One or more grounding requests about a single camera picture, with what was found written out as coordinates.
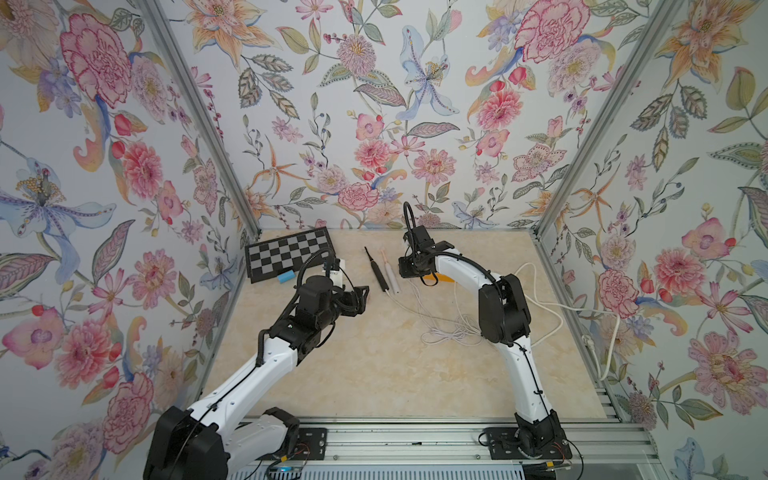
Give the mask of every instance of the pink peony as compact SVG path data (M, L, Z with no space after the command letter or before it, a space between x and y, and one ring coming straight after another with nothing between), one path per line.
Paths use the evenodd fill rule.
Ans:
M556 57L576 42L589 16L582 0L538 0L523 18L515 49L524 47L523 61Z
M600 300L621 318L633 316L640 307L635 304L639 293L632 279L619 270L605 270L600 275Z
M741 415L749 415L755 405L768 408L768 392L760 386L768 383L768 370L751 365L757 359L754 350L737 350L736 333L728 331L726 335L710 332L704 336L704 343L690 340L688 356L699 363L694 369L694 388L702 395L711 394L720 408L726 405L727 393L730 407Z
M448 156L448 152L433 148L429 154L422 152L419 158L413 161L416 168L413 170L413 176L416 178L426 178L433 187L437 187L442 182L447 181L450 175L456 170L453 164L456 160Z
M216 168L209 158L205 166L194 169L194 199L200 205L205 205L205 211L213 215L216 211L216 202L219 200L218 184L216 182Z
M123 175L136 195L145 200L152 198L163 180L160 157L143 141L134 142L123 155Z
M355 159L364 167L375 169L383 166L389 160L389 149L384 141L367 140L355 150Z
M683 237L683 246L701 258L712 260L725 257L730 249L725 244L725 229L717 218L710 218L696 230L691 230Z
M502 148L504 147L504 143L507 141L508 137L509 137L509 130L489 131L478 142L478 146L477 146L478 152L482 152L483 154L486 154L489 157L498 157L498 155L502 152Z
M518 155L514 158L515 169L512 176L513 182L522 182L531 180L549 170L549 167L565 158L565 150L553 151L544 144L536 144L525 155Z
M172 271L174 259L165 255L165 250L146 252L144 263L136 262L138 273L128 277L127 285L134 286L134 298L144 299L144 309L149 310L157 306L157 299L176 293L177 273Z
M173 223L172 217L178 217L184 208L181 206L181 200L176 195L176 188L166 180L163 187L157 192L157 206L160 210L160 216L168 223Z
M370 185L356 183L339 192L339 203L350 210L363 211L379 202L379 191Z
M357 117L357 139L377 138L384 130L381 115L374 118L371 115L360 114Z
M24 363L41 369L53 360L64 335L64 323L55 308L44 310L40 318L19 323L2 337L2 344Z
M64 61L91 100L98 95L110 108L125 102L131 89L131 63L109 25L87 13L74 14L60 42Z
M80 382L92 382L107 364L111 347L109 329L103 322L87 319L73 326L61 344L64 353L56 356L60 385L74 390Z
M523 108L520 94L514 90L502 90L492 93L478 112L478 123L485 130L506 127L516 119Z
M659 279L659 284L673 295L695 293L699 285L707 279L707 268L699 259L686 254L682 248L662 250L656 261L656 278Z
M149 420L154 387L143 373L134 375L133 382L118 386L118 394L109 401L104 418L104 447L112 453L122 453L132 445Z
M321 170L317 174L317 189L326 194L337 194L349 184L338 165Z

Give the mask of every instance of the flower illustration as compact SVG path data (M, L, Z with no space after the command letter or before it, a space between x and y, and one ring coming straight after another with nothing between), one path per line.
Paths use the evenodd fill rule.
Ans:
M195 53L208 45L218 45L239 71L243 45L280 46L274 38L254 25L264 10L246 0L184 0L184 3L192 8L187 15L187 23L194 26L192 46Z
M556 57L576 42L589 16L582 0L538 0L523 18L515 49L523 47L523 61Z
M146 57L134 57L131 67L133 96L155 121L165 118L166 90L154 62Z
M144 262L136 262L135 268L138 273L129 276L126 284L134 286L136 300L144 299L145 310L156 307L158 297L176 293L174 259L165 255L165 249L157 250L154 255L144 253Z
M48 478L79 480L90 478L101 463L104 431L96 422L74 423L55 440Z
M64 324L55 308L43 310L37 319L19 323L2 337L3 346L24 363L41 369L53 360L64 335Z
M372 117L371 115L360 114L357 117L357 135L358 140L366 138L377 138L384 130L384 121L382 116Z
M522 182L538 177L561 161L565 154L565 150L553 151L544 144L536 144L527 154L514 158L517 171L512 175L512 181Z
M690 340L688 356L699 363L694 369L694 388L702 395L711 394L720 408L726 405L727 393L730 407L742 415L749 415L755 405L768 408L768 392L760 386L768 382L768 370L751 364L757 359L754 350L737 350L740 341L736 333L728 331L726 335L710 332L703 343Z
M686 72L720 87L719 54L744 45L739 25L753 14L759 2L751 0L696 0L688 19L674 26L674 36L659 48L656 57L672 58L664 88Z
M413 161L416 168L413 170L413 176L416 178L426 178L433 187L437 187L442 182L448 181L448 177L453 175L456 170L453 164L456 160L448 156L448 152L440 150L437 152L433 148L428 154L422 152L419 158Z
M95 296L102 298L103 300L89 306L88 313L96 313L98 310L104 309L104 317L106 317L112 313L113 306L123 304L123 300L118 298L118 295L120 295L120 292L122 292L123 288L127 285L127 280L123 282L124 274L125 270L119 268L118 274L114 279L112 279L112 274L109 272L104 275L104 286L107 288L103 289L97 285L92 290Z
M402 52L400 63L408 72L406 87L413 89L413 103L406 111L401 111L396 118L401 121L413 120L419 113L422 103L429 102L435 113L440 115L454 115L458 108L454 108L451 99L437 93L436 87L442 83L442 79L448 74L450 64L448 56L440 59L433 58L426 62L422 68L422 54L424 53L424 41L422 36L411 25L402 28Z
M184 383L184 359L174 349L163 354L154 377L154 404L165 410L176 402Z
M12 197L0 189L0 218L5 219L14 235L24 238L32 232L53 237L61 249L61 261L55 280L59 285L80 266L80 255L69 240L76 227L99 228L111 218L115 204L106 206L88 202L78 207L57 205L66 201L61 182L51 167L27 158L29 170L18 170L16 190L27 200Z
M728 330L733 333L736 333L733 326L738 326L747 333L753 330L749 323L734 316L750 315L752 310L745 306L729 306L735 299L739 298L739 293L736 290L729 290L722 298L720 298L720 284L717 282L710 282L710 293L711 295L706 295L701 289L696 289L696 294L701 298L704 305L712 307L711 310L707 312L708 318L714 318L719 313L725 326L727 326Z
M339 192L339 204L350 210L363 211L379 202L379 191L368 184L356 183L344 187Z
M111 108L125 102L131 89L131 63L109 25L87 13L71 15L69 31L61 34L60 42L64 61L91 100L98 95Z
M603 264L614 270L627 271L634 255L635 241L622 235L611 235L600 248Z
M350 35L336 50L341 63L356 77L365 77L376 66L373 45L362 35Z
M372 170L382 167L389 160L389 148L383 140L366 140L355 150L355 159Z
M86 319L69 331L56 356L61 386L76 389L80 382L90 383L107 364L112 347L109 329L101 321Z
M496 91L486 100L478 112L478 123L485 130L506 127L517 118L523 102L520 94L510 88Z
M204 166L194 169L194 199L200 205L205 205L205 211L213 215L216 211L216 202L219 200L218 184L216 182L216 168L209 158Z
M486 154L489 157L498 157L502 152L504 143L509 137L509 130L492 130L480 139L477 146L478 155Z
M730 252L725 239L725 229L720 221L710 218L683 236L683 246L701 258L712 260L725 257Z
M104 418L104 447L112 453L122 453L139 436L149 420L150 403L154 394L152 380L136 373L133 382L123 382L112 397Z
M580 41L566 48L549 64L547 89L550 96L554 97L554 94L586 80L600 54L600 45L592 40Z
M603 305L621 318L633 316L640 309L634 302L639 292L634 288L632 279L624 275L624 272L605 270L598 282Z
M379 225L386 225L402 217L402 207L394 202L381 202L368 210L368 220Z
M673 295L690 295L707 278L707 268L682 248L664 249L654 267L659 284Z
M147 147L143 141L130 144L123 155L123 174L139 197L146 200L157 195L163 180L163 167L154 147Z
M56 56L58 20L49 0L7 0L0 15L0 50L27 68L45 70Z
M408 137L403 135L400 142L394 140L392 141L392 145L395 146L395 150L392 151L393 154L404 154L406 158L408 158L408 155L411 152L423 152L424 150L421 150L421 147L423 147L425 143L420 141L418 137L411 137L411 139L408 140Z
M337 194L349 184L344 171L338 165L333 165L317 174L317 189L326 194Z

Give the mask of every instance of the green leaf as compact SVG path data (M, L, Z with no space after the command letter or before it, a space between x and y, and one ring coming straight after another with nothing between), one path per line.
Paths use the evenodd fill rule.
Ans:
M326 87L327 85L332 84L334 81L346 80L350 77L352 77L352 72L347 70L344 64L337 63L331 66L326 74L323 75L323 79L319 86Z
M708 152L707 154L717 160L732 161L740 167L748 170L757 170L763 165L763 159L760 152L763 147L754 142L745 142L725 147L722 150Z
M709 420L723 416L712 405L699 399L685 399L678 405L696 420Z

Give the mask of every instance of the floral wallpaper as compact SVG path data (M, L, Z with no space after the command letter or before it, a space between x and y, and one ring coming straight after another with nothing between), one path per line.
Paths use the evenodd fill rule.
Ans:
M651 0L167 0L264 228L533 227Z
M544 243L576 306L621 317L607 380L671 478L763 478L768 7L678 17ZM580 315L606 362L614 317Z
M138 478L245 233L130 0L0 2L0 84L0 477Z

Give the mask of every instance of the orange lily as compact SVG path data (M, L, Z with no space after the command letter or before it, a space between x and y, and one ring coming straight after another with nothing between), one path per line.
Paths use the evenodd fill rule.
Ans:
M587 213L589 210L592 209L592 206L594 206L594 209L598 212L598 221L600 222L600 228L602 228L603 231L605 231L605 227L603 227L603 217L600 215L600 204L603 204L608 208L612 208L612 207L607 201L603 200L601 195L608 188L608 185L610 185L611 182L614 181L614 177L616 177L617 173L618 173L618 169L614 172L614 174L611 176L608 182L605 185L603 185L603 187L600 190L598 190L597 193L594 193L592 192L592 190L588 190L586 188L581 188L580 190L576 190L574 193L572 193L571 195L581 194L581 199L586 200L587 203L583 207L576 208L575 210L580 210L580 209L583 209L583 210L579 214L572 215L571 218L580 217L584 215L585 213Z
M250 186L248 188L251 188L256 183L256 180L259 180L259 177L261 177L262 175L266 175L267 178L272 177L272 184L270 185L270 188L267 190L267 192L272 190L272 187L274 187L275 181L276 181L277 188L275 189L275 193L272 195L272 198L274 198L275 195L277 195L277 192L280 191L280 174L287 175L288 177L291 177L291 178L298 178L299 180L308 180L308 179L304 177L299 177L298 175L291 174L290 172L287 172L285 170L286 168L296 164L278 165L277 157L275 157L275 149L272 148L272 142L270 141L269 138L267 138L266 141L270 144L270 152L272 153L272 166L254 175L253 181L250 183Z

